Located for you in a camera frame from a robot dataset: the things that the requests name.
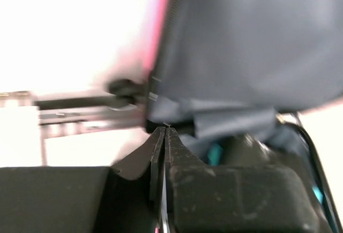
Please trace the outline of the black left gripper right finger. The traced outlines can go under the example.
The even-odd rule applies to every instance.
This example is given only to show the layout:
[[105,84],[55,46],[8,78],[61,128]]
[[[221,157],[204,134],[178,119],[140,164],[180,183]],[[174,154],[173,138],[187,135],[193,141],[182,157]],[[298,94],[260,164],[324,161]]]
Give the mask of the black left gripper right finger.
[[208,166],[169,128],[169,178],[177,232],[329,232],[302,159],[273,152],[258,162]]

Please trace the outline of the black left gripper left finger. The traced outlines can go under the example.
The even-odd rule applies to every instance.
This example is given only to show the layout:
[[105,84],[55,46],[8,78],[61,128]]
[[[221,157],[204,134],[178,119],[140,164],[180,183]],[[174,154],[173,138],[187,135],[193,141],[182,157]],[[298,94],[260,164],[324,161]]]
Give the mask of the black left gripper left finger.
[[100,167],[1,169],[1,232],[154,232],[164,129]]

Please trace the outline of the pink hard-shell suitcase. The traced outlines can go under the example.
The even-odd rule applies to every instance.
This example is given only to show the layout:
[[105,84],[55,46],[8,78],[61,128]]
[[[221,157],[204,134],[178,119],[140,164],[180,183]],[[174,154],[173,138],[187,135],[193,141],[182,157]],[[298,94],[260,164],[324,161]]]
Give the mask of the pink hard-shell suitcase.
[[149,79],[108,89],[39,101],[40,124],[266,138],[278,113],[342,96],[342,0],[169,0]]

